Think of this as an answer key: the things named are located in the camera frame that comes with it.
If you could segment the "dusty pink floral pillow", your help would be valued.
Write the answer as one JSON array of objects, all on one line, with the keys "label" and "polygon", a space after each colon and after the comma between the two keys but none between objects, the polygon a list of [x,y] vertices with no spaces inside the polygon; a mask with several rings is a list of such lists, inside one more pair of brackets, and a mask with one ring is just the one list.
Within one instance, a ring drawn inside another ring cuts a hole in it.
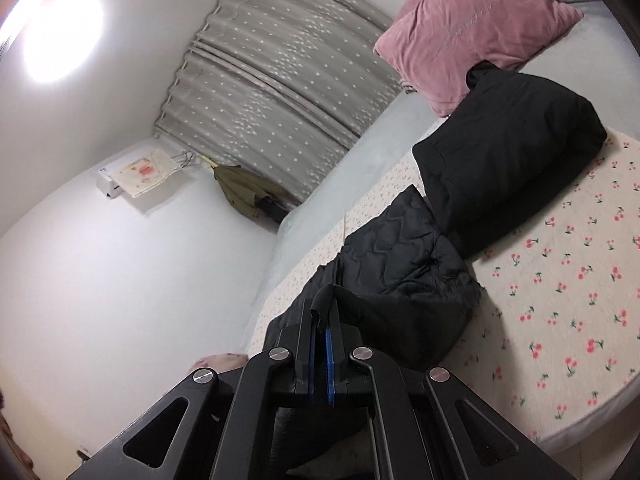
[{"label": "dusty pink floral pillow", "polygon": [[189,373],[193,373],[200,368],[210,368],[217,374],[231,372],[242,368],[248,362],[248,355],[245,353],[219,353],[196,361],[190,368]]}]

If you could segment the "pink velvet pillow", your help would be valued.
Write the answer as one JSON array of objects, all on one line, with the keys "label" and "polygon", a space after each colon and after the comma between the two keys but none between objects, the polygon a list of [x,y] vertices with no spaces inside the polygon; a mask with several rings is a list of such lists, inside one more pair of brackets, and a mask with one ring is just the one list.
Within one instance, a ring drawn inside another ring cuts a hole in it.
[{"label": "pink velvet pillow", "polygon": [[373,51],[446,117],[469,93],[475,64],[513,70],[581,19],[558,0],[408,0]]}]

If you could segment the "grey dotted curtain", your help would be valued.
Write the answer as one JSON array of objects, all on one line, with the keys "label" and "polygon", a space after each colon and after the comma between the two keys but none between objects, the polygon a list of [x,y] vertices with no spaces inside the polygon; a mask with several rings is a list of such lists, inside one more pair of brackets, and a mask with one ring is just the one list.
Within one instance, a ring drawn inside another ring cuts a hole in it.
[{"label": "grey dotted curtain", "polygon": [[306,200],[399,94],[388,26],[364,0],[219,0],[156,131]]}]

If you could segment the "wall air conditioner with cover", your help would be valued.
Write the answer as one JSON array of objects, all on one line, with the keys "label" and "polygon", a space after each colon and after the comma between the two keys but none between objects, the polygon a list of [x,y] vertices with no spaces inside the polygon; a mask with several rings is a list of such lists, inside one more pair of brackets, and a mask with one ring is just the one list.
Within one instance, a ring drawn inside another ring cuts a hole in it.
[{"label": "wall air conditioner with cover", "polygon": [[162,148],[142,148],[102,166],[96,187],[108,198],[122,193],[137,198],[164,183],[188,160],[187,154],[171,156]]}]

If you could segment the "cherry print bed sheet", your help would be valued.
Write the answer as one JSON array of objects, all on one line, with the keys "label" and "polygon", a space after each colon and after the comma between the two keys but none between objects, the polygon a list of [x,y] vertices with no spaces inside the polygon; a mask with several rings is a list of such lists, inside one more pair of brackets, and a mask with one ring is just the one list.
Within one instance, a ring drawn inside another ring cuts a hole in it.
[{"label": "cherry print bed sheet", "polygon": [[611,132],[594,167],[472,270],[483,286],[444,365],[547,451],[639,393],[639,144]]}]

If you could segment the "light grey bed cover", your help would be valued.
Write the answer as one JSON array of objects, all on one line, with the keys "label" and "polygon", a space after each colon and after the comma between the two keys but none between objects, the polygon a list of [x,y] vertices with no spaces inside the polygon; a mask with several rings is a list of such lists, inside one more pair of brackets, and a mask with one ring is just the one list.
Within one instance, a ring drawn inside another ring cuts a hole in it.
[{"label": "light grey bed cover", "polygon": [[[570,32],[522,68],[554,80],[587,98],[602,122],[630,136],[639,134],[639,55],[603,2],[578,6],[584,16]],[[273,253],[250,307],[242,348],[262,348],[259,318],[282,280],[334,228],[347,211],[384,177],[413,144],[442,121],[422,96],[401,93],[356,145],[329,172],[305,203],[282,223]]]}]

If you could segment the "olive green hanging coat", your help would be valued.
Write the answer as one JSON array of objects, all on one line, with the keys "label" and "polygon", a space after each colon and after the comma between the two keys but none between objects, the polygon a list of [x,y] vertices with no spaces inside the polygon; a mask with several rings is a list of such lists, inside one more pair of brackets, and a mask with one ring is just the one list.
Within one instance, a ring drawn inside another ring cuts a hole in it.
[{"label": "olive green hanging coat", "polygon": [[229,204],[244,217],[280,224],[288,215],[288,191],[282,186],[241,166],[218,165],[213,172]]}]

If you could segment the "black quilted puffer jacket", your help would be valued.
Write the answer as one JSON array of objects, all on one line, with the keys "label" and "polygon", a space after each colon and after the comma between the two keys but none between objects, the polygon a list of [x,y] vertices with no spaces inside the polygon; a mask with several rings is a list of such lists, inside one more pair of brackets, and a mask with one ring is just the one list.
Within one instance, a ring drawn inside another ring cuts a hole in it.
[{"label": "black quilted puffer jacket", "polygon": [[268,325],[265,349],[298,323],[306,301],[335,292],[343,323],[399,366],[425,372],[454,348],[480,305],[472,277],[431,209],[408,186],[375,218],[349,234],[292,304]]}]

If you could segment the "black folded garment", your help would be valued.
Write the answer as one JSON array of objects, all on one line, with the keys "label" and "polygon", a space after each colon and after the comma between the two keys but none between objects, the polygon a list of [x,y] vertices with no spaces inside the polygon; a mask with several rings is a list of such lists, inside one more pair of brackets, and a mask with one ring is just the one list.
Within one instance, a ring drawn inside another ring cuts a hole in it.
[{"label": "black folded garment", "polygon": [[574,182],[608,136],[590,101],[482,61],[469,93],[412,154],[442,232],[462,258],[498,242]]}]

